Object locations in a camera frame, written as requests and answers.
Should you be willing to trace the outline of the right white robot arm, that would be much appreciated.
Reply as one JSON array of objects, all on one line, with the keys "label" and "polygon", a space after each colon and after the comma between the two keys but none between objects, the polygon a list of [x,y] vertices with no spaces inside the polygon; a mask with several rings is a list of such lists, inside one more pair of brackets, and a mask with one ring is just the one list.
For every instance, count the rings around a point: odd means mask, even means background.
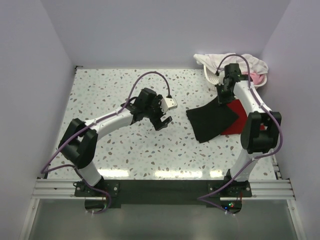
[{"label": "right white robot arm", "polygon": [[239,182],[249,180],[256,162],[271,156],[271,150],[282,145],[282,116],[263,102],[250,75],[243,74],[237,63],[224,67],[223,79],[215,87],[219,105],[238,99],[247,116],[240,134],[242,150],[228,171],[231,179],[222,185],[223,192],[233,197],[241,190]]}]

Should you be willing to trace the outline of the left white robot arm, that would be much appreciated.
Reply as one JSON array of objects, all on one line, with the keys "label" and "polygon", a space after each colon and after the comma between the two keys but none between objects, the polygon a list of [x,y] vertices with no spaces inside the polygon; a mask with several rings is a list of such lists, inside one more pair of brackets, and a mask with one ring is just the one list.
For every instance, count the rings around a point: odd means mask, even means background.
[{"label": "left white robot arm", "polygon": [[130,98],[113,112],[87,121],[73,119],[59,143],[59,152],[73,163],[76,172],[87,182],[86,191],[92,196],[99,196],[105,184],[93,162],[98,141],[144,118],[149,119],[156,131],[166,128],[172,117],[165,120],[162,117],[177,107],[176,100],[170,95],[163,97],[149,88],[143,88],[138,96]]}]

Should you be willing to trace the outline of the black t shirt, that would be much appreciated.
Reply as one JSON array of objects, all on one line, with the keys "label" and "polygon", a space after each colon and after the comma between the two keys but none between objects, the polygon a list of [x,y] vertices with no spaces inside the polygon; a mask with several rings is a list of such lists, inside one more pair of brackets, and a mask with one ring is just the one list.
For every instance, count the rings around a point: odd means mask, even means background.
[{"label": "black t shirt", "polygon": [[187,110],[186,116],[199,143],[219,136],[239,118],[227,105],[219,105],[217,97],[204,106]]}]

